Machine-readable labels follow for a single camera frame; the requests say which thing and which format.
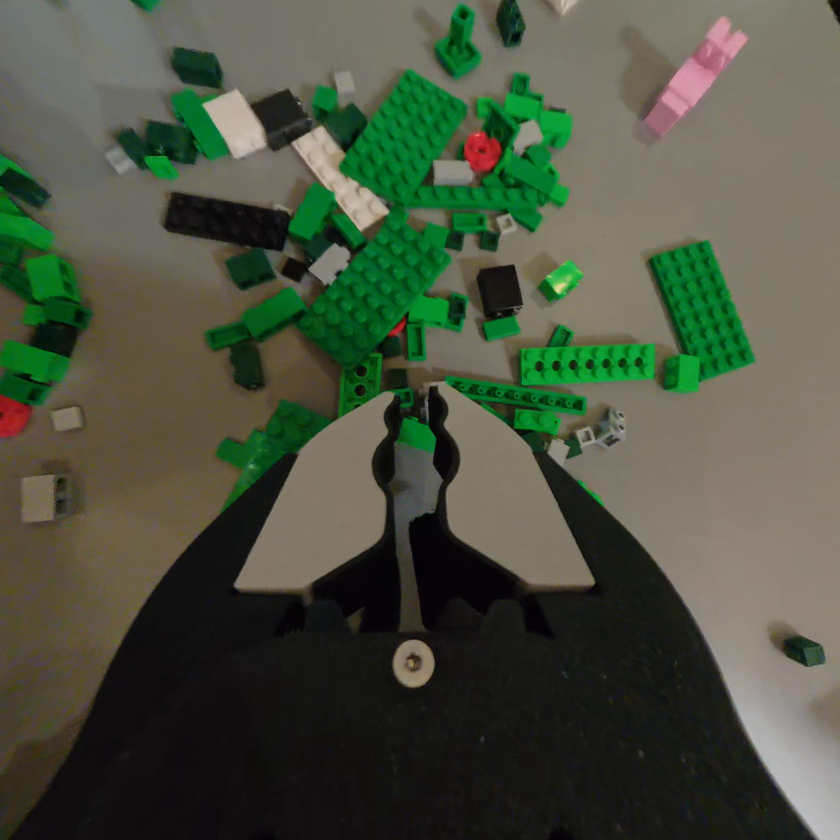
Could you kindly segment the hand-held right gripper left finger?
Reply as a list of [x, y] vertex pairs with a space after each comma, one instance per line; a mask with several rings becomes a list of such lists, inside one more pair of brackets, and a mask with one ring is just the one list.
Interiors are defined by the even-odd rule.
[[288, 476], [234, 588], [335, 601], [345, 615], [396, 621], [401, 611], [393, 495], [400, 404], [389, 392], [331, 423]]

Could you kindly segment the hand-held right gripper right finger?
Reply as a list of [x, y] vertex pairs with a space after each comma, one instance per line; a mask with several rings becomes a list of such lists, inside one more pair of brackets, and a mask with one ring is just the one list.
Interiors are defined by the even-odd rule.
[[429, 426], [440, 478], [434, 509], [408, 528], [424, 625], [460, 600], [587, 592], [593, 573], [536, 453], [452, 385], [431, 385]]

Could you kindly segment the small green slope brick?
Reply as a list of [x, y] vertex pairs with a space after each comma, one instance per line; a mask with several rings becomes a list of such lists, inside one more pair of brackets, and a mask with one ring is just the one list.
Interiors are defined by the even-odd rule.
[[416, 417], [405, 416], [400, 423], [396, 442], [422, 452], [433, 454], [437, 439], [434, 431]]

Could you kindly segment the grey desk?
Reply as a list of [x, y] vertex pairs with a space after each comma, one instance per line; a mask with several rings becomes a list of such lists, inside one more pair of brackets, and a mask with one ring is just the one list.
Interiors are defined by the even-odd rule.
[[[77, 734], [130, 620], [219, 512], [235, 471], [226, 436], [280, 399], [330, 416], [338, 371], [296, 329], [264, 345], [267, 388], [232, 383], [206, 329], [277, 291], [245, 293], [219, 245], [161, 228], [169, 186], [116, 174], [112, 134], [170, 120], [174, 46], [212, 51], [227, 85], [259, 99], [349, 71], [373, 113], [412, 68], [473, 109], [525, 72], [574, 133], [556, 165], [570, 188], [534, 234], [498, 256], [470, 238], [434, 294], [471, 295], [461, 334], [430, 331], [413, 384], [511, 382], [520, 347], [557, 324], [580, 343], [678, 350], [649, 254], [708, 239], [756, 362], [672, 395], [657, 383], [581, 389], [626, 442], [570, 462], [654, 555], [695, 614], [745, 727], [814, 834], [838, 838], [838, 23], [828, 2], [521, 2], [505, 49], [497, 2], [469, 2], [483, 54], [466, 79], [434, 58], [456, 2], [2, 2], [2, 153], [50, 191], [39, 221], [76, 268], [92, 322], [67, 378], [2, 441], [2, 837]], [[748, 37], [661, 140], [644, 118], [720, 17]], [[479, 270], [514, 265], [523, 306], [488, 319]], [[50, 412], [80, 406], [81, 430]], [[24, 524], [20, 480], [69, 472], [81, 510]], [[820, 643], [804, 667], [782, 641]]]

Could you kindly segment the large green studded plate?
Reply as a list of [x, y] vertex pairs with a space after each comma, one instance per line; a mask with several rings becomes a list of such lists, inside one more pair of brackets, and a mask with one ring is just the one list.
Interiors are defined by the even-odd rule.
[[467, 110], [462, 99], [407, 69], [346, 152], [339, 171], [388, 202], [406, 204]]
[[238, 469], [239, 473], [222, 510], [233, 504], [284, 456], [298, 453], [331, 422], [298, 403], [281, 400], [266, 426], [253, 429], [245, 441], [226, 437], [217, 447], [216, 457]]
[[451, 263], [440, 225], [416, 227], [393, 209], [297, 323], [302, 335], [348, 370], [371, 355]]
[[647, 260], [682, 351], [699, 363], [699, 382], [740, 370], [755, 353], [708, 240]]

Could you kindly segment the green plate with holes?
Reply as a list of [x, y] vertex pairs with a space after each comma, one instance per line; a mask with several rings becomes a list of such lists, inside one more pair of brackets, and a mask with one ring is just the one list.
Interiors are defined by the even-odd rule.
[[655, 378], [656, 349], [653, 343], [522, 349], [520, 383], [543, 387], [649, 381]]

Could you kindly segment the black cube brick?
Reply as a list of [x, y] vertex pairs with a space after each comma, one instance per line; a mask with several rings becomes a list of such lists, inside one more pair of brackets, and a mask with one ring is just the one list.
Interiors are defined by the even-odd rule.
[[514, 316], [522, 309], [522, 290], [514, 265], [480, 269], [476, 276], [476, 284], [481, 307], [488, 319]]

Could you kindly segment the clear white slope brick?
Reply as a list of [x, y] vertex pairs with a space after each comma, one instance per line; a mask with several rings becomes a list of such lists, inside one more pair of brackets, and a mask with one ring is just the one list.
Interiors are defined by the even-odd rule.
[[82, 508], [83, 486], [69, 472], [27, 476], [19, 489], [20, 518], [27, 525], [57, 522]]

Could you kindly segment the pile of green bricks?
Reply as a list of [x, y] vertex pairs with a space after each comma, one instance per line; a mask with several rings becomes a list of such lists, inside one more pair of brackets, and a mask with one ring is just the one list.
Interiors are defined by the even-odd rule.
[[[528, 89], [529, 77], [517, 74], [513, 78], [511, 93], [504, 107], [492, 99], [477, 102], [478, 114], [486, 118], [484, 131], [497, 139], [503, 155], [490, 173], [472, 172], [463, 156], [453, 161], [435, 160], [430, 169], [438, 171], [438, 164], [466, 164], [466, 185], [448, 185], [435, 182], [421, 185], [406, 204], [392, 203], [381, 198], [390, 209], [433, 208], [453, 213], [453, 227], [442, 227], [446, 234], [447, 251], [460, 250], [466, 235], [478, 235], [483, 249], [495, 250], [502, 232], [502, 223], [520, 222], [533, 231], [542, 220], [540, 208], [546, 204], [565, 204], [569, 191], [558, 181], [558, 173], [551, 165], [551, 151], [563, 148], [572, 132], [570, 114], [546, 109], [537, 95]], [[150, 122], [145, 140], [131, 130], [118, 134], [117, 151], [127, 155], [127, 161], [140, 164], [160, 178], [177, 177], [174, 163], [194, 163], [196, 153], [209, 153], [215, 160], [225, 144], [203, 104], [218, 96], [199, 97], [192, 89], [179, 91], [171, 97], [177, 124]], [[319, 87], [313, 101], [315, 115], [320, 125], [346, 153], [366, 128], [366, 117], [354, 105], [338, 107], [338, 93]], [[528, 123], [524, 116], [537, 116], [539, 129], [548, 129], [548, 139], [535, 140], [524, 152], [514, 151], [514, 142], [524, 140]], [[481, 211], [512, 210], [512, 215], [495, 219], [497, 228], [490, 229], [485, 213]], [[309, 186], [297, 211], [291, 214], [287, 241], [303, 247], [306, 259], [288, 257], [282, 274], [298, 281], [309, 273], [322, 284], [324, 291], [338, 274], [347, 267], [368, 242], [376, 236], [386, 217], [361, 232], [341, 210], [334, 195], [317, 179]], [[240, 289], [257, 286], [275, 277], [266, 252], [267, 249], [248, 248], [234, 255], [227, 262], [228, 272]], [[428, 297], [424, 294], [410, 307], [404, 332], [390, 339], [385, 338], [374, 352], [354, 367], [341, 368], [338, 416], [350, 413], [380, 392], [399, 396], [403, 410], [414, 405], [414, 392], [407, 384], [404, 369], [389, 369], [391, 379], [382, 385], [382, 362], [388, 353], [399, 354], [405, 350], [409, 361], [426, 360], [427, 328], [446, 329], [460, 333], [466, 322], [468, 298], [453, 292], [448, 298]], [[308, 305], [292, 288], [282, 288], [273, 297], [246, 310], [235, 322], [211, 328], [204, 333], [206, 346], [211, 351], [229, 350], [236, 383], [247, 390], [256, 391], [264, 386], [258, 344], [277, 335], [298, 321]], [[575, 346], [569, 344], [572, 332], [558, 328], [552, 342], [545, 347]], [[696, 392], [699, 386], [699, 363], [695, 357], [678, 354], [667, 359], [663, 369], [664, 388], [675, 393]], [[557, 436], [560, 428], [558, 413], [516, 408], [513, 415], [500, 415], [502, 421], [512, 421], [514, 429], [525, 433], [525, 441], [536, 451], [543, 451], [549, 435]]]

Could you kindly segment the long black plate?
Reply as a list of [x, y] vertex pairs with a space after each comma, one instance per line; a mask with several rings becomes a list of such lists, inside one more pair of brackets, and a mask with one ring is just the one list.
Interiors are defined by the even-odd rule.
[[281, 251], [290, 222], [290, 213], [282, 208], [173, 192], [164, 211], [162, 227], [174, 235]]

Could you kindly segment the long white plate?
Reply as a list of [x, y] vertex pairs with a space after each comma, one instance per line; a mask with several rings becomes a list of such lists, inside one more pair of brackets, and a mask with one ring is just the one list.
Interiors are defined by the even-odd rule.
[[390, 213], [380, 197], [340, 171], [345, 153], [326, 128], [319, 125], [292, 141], [291, 147], [361, 232]]

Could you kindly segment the curved row of green bricks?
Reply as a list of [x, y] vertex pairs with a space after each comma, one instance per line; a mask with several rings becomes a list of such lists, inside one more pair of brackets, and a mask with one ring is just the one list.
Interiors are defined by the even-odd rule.
[[55, 236], [29, 215], [50, 194], [20, 164], [1, 157], [2, 290], [23, 305], [27, 339], [2, 342], [2, 401], [44, 405], [63, 382], [92, 312], [75, 267], [53, 249]]

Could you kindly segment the white wedge plate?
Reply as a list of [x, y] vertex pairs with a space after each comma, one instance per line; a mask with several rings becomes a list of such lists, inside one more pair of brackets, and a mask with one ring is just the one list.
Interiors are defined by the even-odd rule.
[[268, 148], [263, 123], [239, 89], [205, 102], [203, 108], [234, 159], [241, 160]]

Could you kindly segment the long dark green brick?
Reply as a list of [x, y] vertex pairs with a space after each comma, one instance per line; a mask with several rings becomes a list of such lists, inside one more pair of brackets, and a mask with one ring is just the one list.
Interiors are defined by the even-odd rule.
[[224, 71], [213, 52], [174, 47], [171, 67], [180, 81], [202, 88], [220, 90], [224, 86]]

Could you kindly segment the green bracket brick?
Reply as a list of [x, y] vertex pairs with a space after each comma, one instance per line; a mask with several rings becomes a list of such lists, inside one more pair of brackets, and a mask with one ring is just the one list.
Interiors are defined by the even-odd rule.
[[475, 22], [475, 11], [464, 3], [458, 4], [451, 15], [448, 33], [435, 44], [438, 63], [454, 79], [466, 77], [482, 60], [472, 38]]

